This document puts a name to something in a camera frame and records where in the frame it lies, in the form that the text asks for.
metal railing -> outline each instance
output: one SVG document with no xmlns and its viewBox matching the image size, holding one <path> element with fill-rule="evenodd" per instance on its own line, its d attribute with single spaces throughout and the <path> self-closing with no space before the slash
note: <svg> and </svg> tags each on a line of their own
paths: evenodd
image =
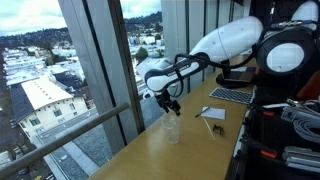
<svg viewBox="0 0 320 180">
<path fill-rule="evenodd" d="M 88 132 L 89 130 L 93 129 L 94 127 L 104 123 L 105 121 L 109 120 L 113 116 L 119 114 L 120 112 L 124 111 L 125 109 L 129 108 L 128 103 L 124 103 L 120 106 L 117 106 L 103 114 L 101 114 L 96 119 L 83 124 L 82 126 L 76 128 L 72 132 L 68 132 L 65 135 L 61 136 L 60 138 L 52 141 L 49 144 L 46 144 L 30 153 L 24 155 L 23 157 L 9 163 L 7 166 L 0 169 L 0 177 L 1 179 L 6 179 L 9 176 L 13 175 L 14 173 L 18 172 L 19 170 L 29 166 L 30 164 L 34 163 L 35 161 L 43 158 L 44 156 L 50 154 L 51 152 L 55 151 L 56 149 L 62 147 L 63 145 L 67 144 L 68 142 L 74 140 L 75 138 L 81 136 L 82 134 Z"/>
</svg>

plastic cup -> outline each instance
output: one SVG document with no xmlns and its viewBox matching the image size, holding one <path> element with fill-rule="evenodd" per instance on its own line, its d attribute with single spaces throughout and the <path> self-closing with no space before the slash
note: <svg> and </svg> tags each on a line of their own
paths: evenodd
<svg viewBox="0 0 320 180">
<path fill-rule="evenodd" d="M 179 142 L 180 120 L 177 116 L 169 115 L 161 121 L 162 128 L 165 133 L 166 140 L 169 144 Z"/>
</svg>

white roof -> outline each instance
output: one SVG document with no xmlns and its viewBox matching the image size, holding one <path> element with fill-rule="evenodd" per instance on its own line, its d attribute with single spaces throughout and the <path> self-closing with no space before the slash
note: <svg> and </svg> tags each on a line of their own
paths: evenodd
<svg viewBox="0 0 320 180">
<path fill-rule="evenodd" d="M 21 85 L 35 110 L 53 102 L 73 97 L 47 78 L 31 80 Z"/>
</svg>

city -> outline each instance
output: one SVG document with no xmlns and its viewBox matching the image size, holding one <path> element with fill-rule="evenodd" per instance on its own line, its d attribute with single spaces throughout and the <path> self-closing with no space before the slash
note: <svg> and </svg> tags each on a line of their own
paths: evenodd
<svg viewBox="0 0 320 180">
<path fill-rule="evenodd" d="M 125 19 L 140 96 L 147 87 L 136 66 L 164 57 L 161 16 Z M 0 50 L 0 167 L 98 116 L 67 28 L 2 36 Z M 98 126 L 11 178 L 87 179 L 113 156 L 103 131 Z"/>
</svg>

house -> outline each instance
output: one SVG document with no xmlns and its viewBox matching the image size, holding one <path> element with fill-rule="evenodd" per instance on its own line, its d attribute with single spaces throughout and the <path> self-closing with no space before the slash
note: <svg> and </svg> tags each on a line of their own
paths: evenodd
<svg viewBox="0 0 320 180">
<path fill-rule="evenodd" d="M 11 87 L 16 123 L 29 138 L 88 111 L 82 95 L 58 85 L 54 78 L 41 77 Z"/>
</svg>

